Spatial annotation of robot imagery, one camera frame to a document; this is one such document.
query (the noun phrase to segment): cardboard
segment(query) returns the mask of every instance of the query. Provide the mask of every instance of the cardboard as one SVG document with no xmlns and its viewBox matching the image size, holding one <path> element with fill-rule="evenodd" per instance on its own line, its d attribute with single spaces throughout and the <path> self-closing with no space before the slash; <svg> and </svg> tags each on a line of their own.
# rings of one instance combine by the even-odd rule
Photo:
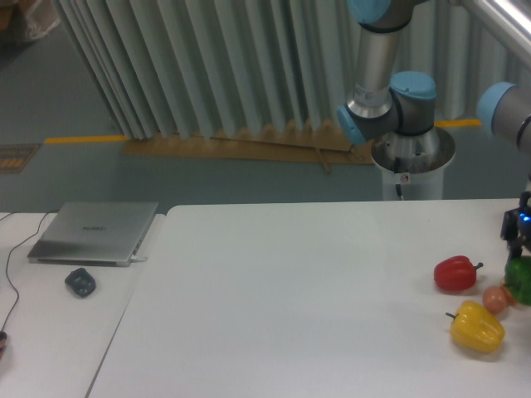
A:
<svg viewBox="0 0 531 398">
<path fill-rule="evenodd" d="M 306 121 L 302 130 L 297 130 L 295 121 L 291 120 L 286 125 L 284 131 L 278 131 L 272 124 L 267 124 L 256 136 L 253 136 L 248 129 L 240 129 L 234 137 L 229 138 L 222 131 L 219 131 L 214 137 L 237 141 L 279 143 L 297 147 L 321 148 L 344 152 L 349 151 L 352 146 L 343 131 L 336 127 L 332 120 L 329 119 L 325 120 L 316 131 L 312 131 L 309 120 Z"/>
<path fill-rule="evenodd" d="M 255 159 L 277 162 L 322 163 L 328 164 L 373 164 L 371 143 L 352 147 L 348 151 L 332 151 L 320 148 L 306 148 L 278 143 L 258 143 L 224 138 L 204 139 L 191 137 L 181 139 L 155 138 L 145 141 L 128 141 L 122 153 L 141 156 L 175 156 L 182 158 L 223 158 Z"/>
</svg>

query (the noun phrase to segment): black cable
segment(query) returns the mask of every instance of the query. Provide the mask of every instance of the black cable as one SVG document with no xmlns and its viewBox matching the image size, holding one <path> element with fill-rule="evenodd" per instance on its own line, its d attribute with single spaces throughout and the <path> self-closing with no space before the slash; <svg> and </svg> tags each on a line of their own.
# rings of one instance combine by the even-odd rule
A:
<svg viewBox="0 0 531 398">
<path fill-rule="evenodd" d="M 13 306 L 11 307 L 11 309 L 9 310 L 9 313 L 7 314 L 6 316 L 6 320 L 4 321 L 3 325 L 2 325 L 2 329 L 0 330 L 0 332 L 3 332 L 4 328 L 6 327 L 6 324 L 7 324 L 7 320 L 9 319 L 9 317 L 11 316 L 11 313 L 13 312 L 13 309 L 15 309 L 15 307 L 17 306 L 17 303 L 18 303 L 18 299 L 20 298 L 20 294 L 18 293 L 18 289 L 15 287 L 15 285 L 13 284 L 13 282 L 11 281 L 11 279 L 9 278 L 9 260 L 11 259 L 11 254 L 12 252 L 19 248 L 20 246 L 24 245 L 26 242 L 28 242 L 32 237 L 38 235 L 39 231 L 41 230 L 41 225 L 42 225 L 42 222 L 44 221 L 44 219 L 46 218 L 46 216 L 48 216 L 49 214 L 53 213 L 54 211 L 49 211 L 47 212 L 42 218 L 41 218 L 41 222 L 39 222 L 39 227 L 37 228 L 37 232 L 34 233 L 33 235 L 27 237 L 25 240 L 23 240 L 22 242 L 20 242 L 18 245 L 16 245 L 15 247 L 13 247 L 10 251 L 9 251 L 9 255 L 7 255 L 7 261 L 6 261 L 6 277 L 7 277 L 7 281 L 9 282 L 9 284 L 11 285 L 12 289 L 15 291 L 15 293 L 17 294 L 17 299 L 15 300 L 15 303 L 13 303 Z M 8 214 L 7 216 L 4 216 L 1 220 L 3 220 L 4 218 L 6 217 L 9 217 L 11 214 Z"/>
<path fill-rule="evenodd" d="M 0 221 L 5 220 L 6 218 L 8 218 L 9 216 L 12 216 L 13 214 L 18 214 L 19 212 L 20 211 L 14 211 L 13 213 L 9 213 L 7 216 L 0 218 Z"/>
</svg>

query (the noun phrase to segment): gray floor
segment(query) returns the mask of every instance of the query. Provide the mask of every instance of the gray floor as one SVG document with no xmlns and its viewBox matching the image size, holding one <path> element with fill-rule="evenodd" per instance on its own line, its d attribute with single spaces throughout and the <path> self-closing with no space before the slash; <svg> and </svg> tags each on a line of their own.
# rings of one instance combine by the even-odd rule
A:
<svg viewBox="0 0 531 398">
<path fill-rule="evenodd" d="M 450 129 L 457 157 L 445 199 L 518 197 L 531 162 L 476 128 Z M 57 28 L 26 48 L 0 49 L 0 144 L 116 134 L 68 38 Z M 373 166 L 332 166 L 119 153 L 122 143 L 43 145 L 20 174 L 0 174 L 0 211 L 48 211 L 65 201 L 176 205 L 381 200 Z"/>
</svg>

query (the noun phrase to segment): metal cylinder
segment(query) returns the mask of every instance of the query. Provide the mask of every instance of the metal cylinder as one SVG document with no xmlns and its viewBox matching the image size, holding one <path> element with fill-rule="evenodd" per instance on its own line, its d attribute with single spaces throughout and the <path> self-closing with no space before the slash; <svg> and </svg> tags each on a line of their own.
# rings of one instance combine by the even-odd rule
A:
<svg viewBox="0 0 531 398">
<path fill-rule="evenodd" d="M 460 4 L 531 70 L 531 5 L 526 0 L 465 0 Z"/>
<path fill-rule="evenodd" d="M 359 39 L 358 85 L 367 91 L 386 89 L 391 79 L 400 32 L 372 33 L 362 29 Z"/>
<path fill-rule="evenodd" d="M 400 32 L 373 33 L 362 29 L 359 39 L 356 87 L 347 106 L 357 116 L 377 118 L 391 108 L 389 80 Z"/>
</svg>

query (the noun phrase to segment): silver laptop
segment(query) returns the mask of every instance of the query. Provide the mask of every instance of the silver laptop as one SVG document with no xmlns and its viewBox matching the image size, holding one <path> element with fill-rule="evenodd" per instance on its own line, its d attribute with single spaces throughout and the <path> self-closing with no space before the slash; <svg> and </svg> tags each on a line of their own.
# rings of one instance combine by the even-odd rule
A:
<svg viewBox="0 0 531 398">
<path fill-rule="evenodd" d="M 70 202 L 27 257 L 32 262 L 128 266 L 155 216 L 153 202 Z"/>
</svg>

